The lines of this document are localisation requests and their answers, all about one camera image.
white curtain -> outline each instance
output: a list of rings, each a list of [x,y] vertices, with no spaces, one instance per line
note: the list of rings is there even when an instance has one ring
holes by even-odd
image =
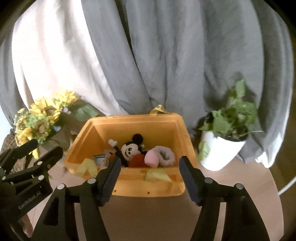
[[[64,88],[106,115],[127,115],[101,69],[80,0],[37,0],[14,26],[12,58],[27,106]]]

small card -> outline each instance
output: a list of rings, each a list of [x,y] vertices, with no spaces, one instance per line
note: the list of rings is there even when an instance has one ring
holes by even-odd
[[[93,160],[98,167],[107,167],[109,164],[105,154],[96,155]]]

box handle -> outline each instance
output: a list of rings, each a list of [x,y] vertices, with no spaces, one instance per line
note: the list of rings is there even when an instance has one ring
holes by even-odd
[[[157,107],[155,107],[153,110],[151,110],[149,115],[157,115],[158,112],[162,112],[162,113],[169,113],[165,110],[165,108],[160,104]]]

pink plush toy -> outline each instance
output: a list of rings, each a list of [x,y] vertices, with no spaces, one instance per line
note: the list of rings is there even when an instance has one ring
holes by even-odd
[[[168,147],[156,146],[146,153],[144,161],[150,167],[169,167],[175,163],[175,155]]]
[[[145,164],[150,167],[158,167],[159,159],[157,153],[151,149],[145,155]]]

white flower pot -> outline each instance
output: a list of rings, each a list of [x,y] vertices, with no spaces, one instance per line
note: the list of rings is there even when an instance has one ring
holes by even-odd
[[[228,141],[215,137],[210,131],[203,131],[201,141],[210,147],[209,155],[200,163],[210,171],[218,171],[225,167],[242,149],[246,141]]]

